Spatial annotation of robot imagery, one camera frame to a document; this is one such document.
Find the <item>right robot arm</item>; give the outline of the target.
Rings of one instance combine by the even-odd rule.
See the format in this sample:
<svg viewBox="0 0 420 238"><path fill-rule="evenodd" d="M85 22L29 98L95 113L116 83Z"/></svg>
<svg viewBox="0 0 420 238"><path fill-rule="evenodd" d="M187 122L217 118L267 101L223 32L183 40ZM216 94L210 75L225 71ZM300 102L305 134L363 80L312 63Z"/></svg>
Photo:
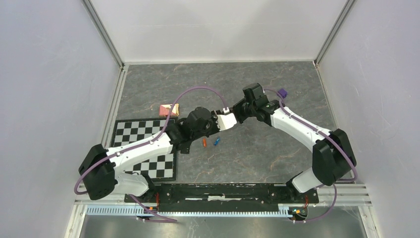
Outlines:
<svg viewBox="0 0 420 238"><path fill-rule="evenodd" d="M258 83L243 88L243 93L244 98L231 108L239 123L254 117L289 134L312 153L312 166L287 183L286 196L290 201L301 201L312 188L357 179L357 162L346 132L317 126L292 112L279 91L279 98L269 101Z"/></svg>

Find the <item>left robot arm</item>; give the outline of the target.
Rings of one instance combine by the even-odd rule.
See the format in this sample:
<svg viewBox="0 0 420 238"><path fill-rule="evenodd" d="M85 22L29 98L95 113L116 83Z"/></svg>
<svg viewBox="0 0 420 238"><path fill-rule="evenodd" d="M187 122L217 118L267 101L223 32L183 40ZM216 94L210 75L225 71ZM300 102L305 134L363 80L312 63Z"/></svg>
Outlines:
<svg viewBox="0 0 420 238"><path fill-rule="evenodd" d="M197 107L186 118L143 140L108 149L101 144L94 145L78 169L81 176L78 182L84 184L84 193L91 200L102 199L114 192L131 193L144 202L150 202L156 195L156 189L143 175L127 174L125 171L158 156L177 152L189 154L193 141L220 131L218 116L221 114L221 111L211 112Z"/></svg>

